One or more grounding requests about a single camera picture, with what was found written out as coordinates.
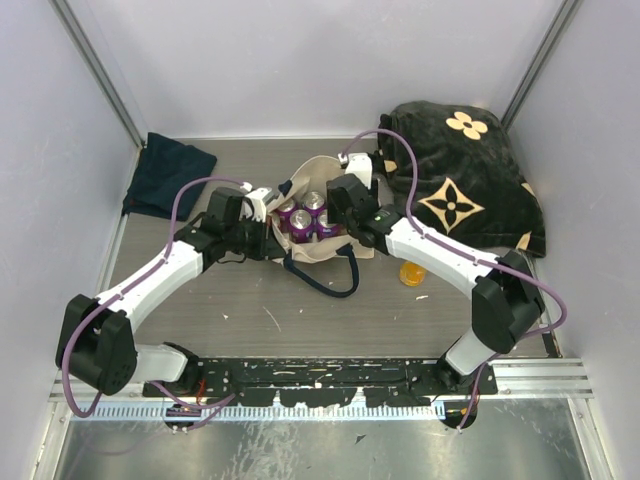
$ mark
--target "bag handle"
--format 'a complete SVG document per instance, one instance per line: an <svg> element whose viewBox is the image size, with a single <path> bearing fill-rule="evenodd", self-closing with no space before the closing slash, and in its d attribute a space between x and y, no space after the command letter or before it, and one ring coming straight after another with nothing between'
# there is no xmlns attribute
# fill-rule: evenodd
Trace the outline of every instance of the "bag handle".
<svg viewBox="0 0 640 480"><path fill-rule="evenodd" d="M356 256L353 253L353 246L350 243L336 250L336 254L347 257L349 259L349 266L351 267L351 288L344 292L339 292L325 287L320 282L314 280L298 267L296 267L293 262L293 258L291 257L291 251L287 252L282 265L284 266L285 270L293 273L296 277L302 279L305 283L315 288L319 292L322 292L325 295L329 295L330 297L334 298L347 298L349 295L355 293L355 291L358 289L358 285L360 285L360 270L358 269L358 261L356 260Z"/></svg>

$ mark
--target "black blanket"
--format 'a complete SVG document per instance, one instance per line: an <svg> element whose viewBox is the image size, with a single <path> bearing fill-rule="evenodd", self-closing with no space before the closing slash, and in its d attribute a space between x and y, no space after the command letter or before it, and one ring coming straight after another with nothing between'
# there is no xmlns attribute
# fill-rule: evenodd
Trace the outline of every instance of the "black blanket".
<svg viewBox="0 0 640 480"><path fill-rule="evenodd" d="M147 144L140 152L138 166L122 214L141 213L171 218L173 201L178 191L197 178L211 175L218 159L209 153L177 140L149 132ZM177 218L185 221L200 197L204 183L187 190L180 200Z"/></svg>
<svg viewBox="0 0 640 480"><path fill-rule="evenodd" d="M492 113L418 101L382 115L380 127L402 135L416 154L412 211L420 221L471 247L546 254L542 211ZM396 204L404 206L412 177L409 156L388 135L378 136L378 146L376 169L388 177Z"/></svg>

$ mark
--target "cable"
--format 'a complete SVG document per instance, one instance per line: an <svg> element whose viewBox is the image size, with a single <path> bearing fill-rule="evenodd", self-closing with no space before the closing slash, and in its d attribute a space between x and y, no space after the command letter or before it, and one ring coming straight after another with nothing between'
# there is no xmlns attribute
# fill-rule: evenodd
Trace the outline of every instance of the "cable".
<svg viewBox="0 0 640 480"><path fill-rule="evenodd" d="M409 143L398 133L392 131L392 130L388 130L386 128L372 128L371 130L367 130L365 132L362 132L358 135L356 135L354 137L353 140L351 140L351 142L344 148L344 150L342 151L342 155L346 156L349 153L349 150L356 144L356 142L358 142L361 138L367 136L367 135L371 135L372 133L382 133L382 134L386 134L386 135L390 135L391 137L395 138L398 142L400 142L402 144L402 146L405 148L405 150L407 151L407 153L409 154L409 158L411 159L411 165L412 165L412 169L413 169L413 176L411 178L411 189L409 190L409 196L407 197L407 204L405 205L405 215L407 217L407 220L409 221L409 224L415 229L416 232L418 232L420 234L420 236L422 236L423 238L435 243L436 245L438 245L439 247L444 248L445 250L451 252L451 253L455 253L456 255L464 258L465 260L469 260L470 262L473 262L474 264L477 265L482 265L485 267L489 267L489 268L493 268L496 270L499 270L501 272L504 273L508 273L509 275L512 275L516 278L519 278L520 280L524 280L528 283L530 283L531 285L539 288L540 290L542 290L543 292L547 293L551 298L553 298L553 300L558 304L558 306L560 307L560 317L558 318L558 320L556 320L555 323L552 323L551 325L549 325L548 327L545 328L539 328L535 331L531 331L531 332L527 332L525 333L522 339L525 338L529 338L535 335L540 335L542 333L547 333L547 332L551 332L553 330L555 330L556 328L562 326L562 324L566 321L567 319L567 305L564 303L564 301L562 300L562 298L560 298L560 295L553 290L551 287L545 285L544 283L540 282L539 280L526 275L522 272L519 272L518 270L514 270L513 268L509 268L506 267L504 265L500 265L499 263L495 263L495 262L489 262L486 260L482 260L482 259L477 259L475 258L473 255L466 253L462 250L459 250L458 248L454 247L453 245L449 245L446 242L443 242L442 240L440 240L439 238L435 238L431 235L429 235L428 232L424 232L422 230L422 228L420 227L420 225L418 225L418 223L416 222L413 213L411 212L411 205L413 204L413 199L416 195L416 190L418 188L418 161L416 160L416 156L413 153L413 150L411 149L411 146L409 145ZM476 378L473 384L473 390L471 392L471 400L469 402L469 407L467 408L467 412L465 413L464 417L462 418L462 421L460 422L460 425L458 426L458 428L461 430L466 421L467 418L469 417L469 414L471 413L471 408L473 407L473 404L475 402L475 397L478 395L478 384L480 383L480 375L482 374L482 371L484 370L484 367L487 365L487 362L490 362L491 360L495 359L496 357L498 357L500 354L495 354L493 355L491 358L489 358L485 363L483 363L482 365L480 365L480 367L477 370L476 373Z"/></svg>
<svg viewBox="0 0 640 480"><path fill-rule="evenodd" d="M209 421L215 417L216 415L218 415L220 413L220 411L227 406L227 404L234 398L234 395L231 395L227 398L225 398L224 400L222 400L221 402L218 402L214 405L208 405L208 408L214 408L213 412L208 415L206 418L204 418L203 420L194 423L193 425L191 425L190 427L186 427L185 430L187 431L193 431L197 428L203 427L204 425L206 425L207 423L209 423ZM154 433L153 435L149 435L148 437L143 438L142 440L135 442L133 445L131 445L130 447L124 448L122 450L101 450L99 448L96 448L92 445L91 443L91 436L86 437L82 443L82 448L80 449L80 451L76 454L76 458L74 459L73 463L71 464L71 468L69 468L69 471L66 475L65 478L67 479L72 479L74 478L74 473L76 468L78 467L78 462L80 460L80 458L84 455L85 450L89 450L91 453L94 453L96 455L104 455L107 457L118 457L121 455L128 455L129 453L133 453L134 451L136 451L137 449L139 449L140 447L152 442L153 440L155 440L158 437L164 436L164 435L168 435L171 432L171 430L160 430L156 433Z"/></svg>
<svg viewBox="0 0 640 480"><path fill-rule="evenodd" d="M107 308L109 308L118 300L121 300L122 298L124 298L124 295L126 295L135 287L140 285L142 282L144 282L147 278L149 278L151 275L156 273L163 265L165 265L168 262L169 255L171 255L171 249L173 248L173 236L175 235L175 230L176 230L176 222L178 217L178 205L180 204L180 199L182 198L182 195L184 194L184 192L186 192L188 189L190 189L195 185L212 182L212 181L235 183L236 185L240 185L240 186L244 185L245 183L240 180L235 180L228 177L212 175L210 177L198 178L196 180L193 180L187 183L185 186L183 186L178 191L178 194L176 195L176 198L173 201L173 209L171 210L171 222L169 223L169 238L167 240L167 246L165 248L163 258L161 258L154 266L152 266L145 273L143 273L138 278L133 280L129 285L124 287L119 294L115 294L114 296L106 300L103 304L99 305L98 308L92 311L89 315L87 315L87 317L84 320L82 320L82 322L80 322L80 324L71 334L71 337L67 342L67 346L65 347L64 354L62 356L62 389L64 391L64 397L67 400L67 403L69 404L69 408L74 413L74 415L80 418L89 417L95 411L96 407L98 406L98 402L100 401L100 397L102 396L102 394L98 392L96 394L96 397L93 399L91 406L86 411L80 410L80 407L78 406L75 399L73 398L73 392L71 391L71 379L69 377L69 363L71 361L71 353L73 352L73 349L76 346L78 338L80 338L80 335L82 334L84 329L87 328L87 326L89 326L89 324L98 315L100 315L102 312L104 312Z"/></svg>
<svg viewBox="0 0 640 480"><path fill-rule="evenodd" d="M202 380L200 380L199 385L200 388L198 389L198 393L196 394L196 405L200 405L200 400L202 400L202 397L204 396L204 390L206 388L207 381L203 378Z"/></svg>
<svg viewBox="0 0 640 480"><path fill-rule="evenodd" d="M206 425L209 420L211 420L213 417L215 417L218 413L220 413L220 410L222 410L224 407L226 407L229 402L231 402L231 400L233 400L236 396L235 394L231 394L228 397L223 398L222 400L216 402L216 403L212 403L211 405L194 405L192 403L187 403L183 400L180 400L178 397L176 397L173 393L171 393L169 390L166 389L166 387L164 385L162 385L160 382L156 382L156 381L152 381L149 382L150 385L153 385L154 387L156 387L158 390L160 390L160 393L162 393L164 396L169 397L171 400L173 400L174 402L176 402L178 405L182 405L183 407L188 407L191 408L193 410L208 410L209 408L216 408L209 416L207 416L206 418L200 420L198 423L194 423L193 425L191 425L190 427L187 427L187 431L192 431L195 430L196 428L200 428L203 427L204 425Z"/></svg>

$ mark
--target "can lid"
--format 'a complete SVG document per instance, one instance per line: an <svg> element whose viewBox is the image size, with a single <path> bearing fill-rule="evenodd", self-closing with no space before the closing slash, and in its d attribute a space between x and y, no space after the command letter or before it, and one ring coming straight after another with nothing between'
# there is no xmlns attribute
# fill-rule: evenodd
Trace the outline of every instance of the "can lid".
<svg viewBox="0 0 640 480"><path fill-rule="evenodd" d="M329 215L326 210L320 212L320 215L318 215L318 224L325 228L334 227L336 225L335 223L329 223Z"/></svg>
<svg viewBox="0 0 640 480"><path fill-rule="evenodd" d="M296 210L291 214L289 222L294 228L307 228L309 225L311 225L311 215L306 210Z"/></svg>
<svg viewBox="0 0 640 480"><path fill-rule="evenodd" d="M320 208L324 205L324 197L320 192L309 192L302 199L302 203L307 208Z"/></svg>
<svg viewBox="0 0 640 480"><path fill-rule="evenodd" d="M293 198L290 198L289 200L287 200L286 202L284 202L282 205L280 205L278 207L278 211L279 212L290 212L294 208L296 208L296 202L295 202L295 200Z"/></svg>

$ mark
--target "purple soda can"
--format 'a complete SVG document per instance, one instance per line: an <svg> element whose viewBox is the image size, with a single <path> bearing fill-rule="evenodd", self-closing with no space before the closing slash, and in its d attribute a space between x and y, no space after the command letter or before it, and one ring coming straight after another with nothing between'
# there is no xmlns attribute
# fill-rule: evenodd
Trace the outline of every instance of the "purple soda can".
<svg viewBox="0 0 640 480"><path fill-rule="evenodd" d="M294 243L309 243L313 238L313 219L306 210L296 210L289 217L289 231Z"/></svg>
<svg viewBox="0 0 640 480"><path fill-rule="evenodd" d="M296 205L296 202L293 198L290 198L276 209L276 212L278 212L278 217L280 217L280 231L282 233L288 231L289 218L291 217L291 214L297 209L298 206Z"/></svg>
<svg viewBox="0 0 640 480"><path fill-rule="evenodd" d="M318 240L335 237L340 233L340 225L337 223L329 223L329 216L325 210L318 215L318 220L316 221L316 233L318 234Z"/></svg>
<svg viewBox="0 0 640 480"><path fill-rule="evenodd" d="M327 207L321 193L309 192L302 197L302 208L309 212L311 218L315 220L320 212L326 210Z"/></svg>

